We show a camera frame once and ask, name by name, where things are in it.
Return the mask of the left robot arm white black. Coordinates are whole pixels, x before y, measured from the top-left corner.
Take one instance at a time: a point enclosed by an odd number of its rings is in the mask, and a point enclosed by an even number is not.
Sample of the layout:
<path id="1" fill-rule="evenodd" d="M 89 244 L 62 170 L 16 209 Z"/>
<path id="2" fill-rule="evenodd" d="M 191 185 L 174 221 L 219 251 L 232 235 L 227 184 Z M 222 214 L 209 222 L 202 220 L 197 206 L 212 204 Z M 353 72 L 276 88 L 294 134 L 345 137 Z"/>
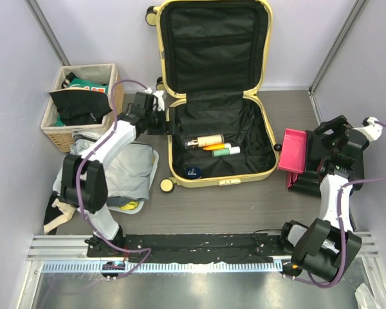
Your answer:
<path id="1" fill-rule="evenodd" d="M 113 125 L 91 147 L 80 154 L 69 154 L 63 161 L 59 198 L 80 210 L 95 237 L 102 240 L 102 250 L 111 257 L 125 252 L 125 236 L 106 203 L 105 171 L 140 135 L 168 133 L 164 93 L 137 92 L 123 113 L 113 112 Z"/>

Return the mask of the yellow hard-shell suitcase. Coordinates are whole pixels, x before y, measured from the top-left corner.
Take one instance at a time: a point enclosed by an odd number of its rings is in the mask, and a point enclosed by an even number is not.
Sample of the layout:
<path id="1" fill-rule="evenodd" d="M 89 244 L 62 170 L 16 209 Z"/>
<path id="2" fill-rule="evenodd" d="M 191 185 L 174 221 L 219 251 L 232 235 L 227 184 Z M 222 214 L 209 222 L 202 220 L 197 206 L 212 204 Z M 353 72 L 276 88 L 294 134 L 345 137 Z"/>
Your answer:
<path id="1" fill-rule="evenodd" d="M 158 34 L 161 76 L 158 89 L 174 102 L 182 135 L 167 135 L 171 176 L 163 192 L 233 185 L 267 178 L 277 168 L 280 146 L 258 97 L 271 35 L 272 11 L 266 1 L 166 1 L 150 6 L 146 23 Z M 213 157 L 203 148 L 187 149 L 199 136 L 224 136 L 240 154 Z M 189 167 L 202 177 L 186 179 Z"/>

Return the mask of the pink drawer tray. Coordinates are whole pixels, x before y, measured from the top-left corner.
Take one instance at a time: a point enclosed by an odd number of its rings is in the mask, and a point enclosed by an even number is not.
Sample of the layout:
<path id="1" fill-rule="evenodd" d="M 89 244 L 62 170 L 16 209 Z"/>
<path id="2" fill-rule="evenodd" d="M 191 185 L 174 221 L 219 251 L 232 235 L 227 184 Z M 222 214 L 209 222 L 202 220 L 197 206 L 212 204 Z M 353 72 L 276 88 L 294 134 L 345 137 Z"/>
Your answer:
<path id="1" fill-rule="evenodd" d="M 286 128 L 277 169 L 302 174 L 306 166 L 306 147 L 305 131 Z"/>

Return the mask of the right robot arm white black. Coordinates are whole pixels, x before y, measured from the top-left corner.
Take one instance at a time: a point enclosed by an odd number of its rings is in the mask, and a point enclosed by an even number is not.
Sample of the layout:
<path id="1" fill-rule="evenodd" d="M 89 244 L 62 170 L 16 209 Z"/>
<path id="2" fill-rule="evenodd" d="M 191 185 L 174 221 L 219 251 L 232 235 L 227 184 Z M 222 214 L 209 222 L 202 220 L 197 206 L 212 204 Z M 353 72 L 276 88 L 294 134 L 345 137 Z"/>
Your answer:
<path id="1" fill-rule="evenodd" d="M 340 115 L 312 131 L 286 129 L 280 151 L 279 169 L 288 174 L 286 186 L 300 187 L 320 197 L 320 212 L 310 226 L 286 222 L 277 239 L 281 252 L 291 254 L 284 276 L 331 288 L 342 278 L 362 247 L 350 220 L 351 193 L 362 187 L 363 152 L 381 135 L 374 117 L 353 127 Z"/>

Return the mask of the light grey garment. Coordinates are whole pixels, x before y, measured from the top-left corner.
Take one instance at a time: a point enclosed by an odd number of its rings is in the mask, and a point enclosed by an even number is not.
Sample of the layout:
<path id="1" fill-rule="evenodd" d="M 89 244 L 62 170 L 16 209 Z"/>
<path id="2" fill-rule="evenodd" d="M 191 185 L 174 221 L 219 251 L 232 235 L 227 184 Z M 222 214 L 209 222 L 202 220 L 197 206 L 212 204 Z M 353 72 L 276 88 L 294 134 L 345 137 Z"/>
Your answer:
<path id="1" fill-rule="evenodd" d="M 78 155 L 91 147 L 100 137 L 101 132 L 87 130 L 74 131 L 74 142 L 70 146 L 70 154 Z M 132 201 L 149 199 L 150 179 L 155 161 L 151 146 L 131 143 L 125 146 L 105 168 L 108 196 L 123 196 Z M 53 183 L 53 191 L 60 196 L 62 167 Z"/>

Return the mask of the yellow-green garment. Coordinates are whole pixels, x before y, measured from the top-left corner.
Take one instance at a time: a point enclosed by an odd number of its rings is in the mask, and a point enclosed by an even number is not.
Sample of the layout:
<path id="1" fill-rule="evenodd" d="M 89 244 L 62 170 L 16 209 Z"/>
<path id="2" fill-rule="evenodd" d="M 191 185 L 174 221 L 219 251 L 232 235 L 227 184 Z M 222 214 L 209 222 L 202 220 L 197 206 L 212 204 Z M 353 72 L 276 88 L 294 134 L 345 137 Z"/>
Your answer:
<path id="1" fill-rule="evenodd" d="M 140 202 L 139 201 L 130 201 L 129 203 L 120 206 L 119 209 L 122 211 L 132 211 L 138 208 Z"/>

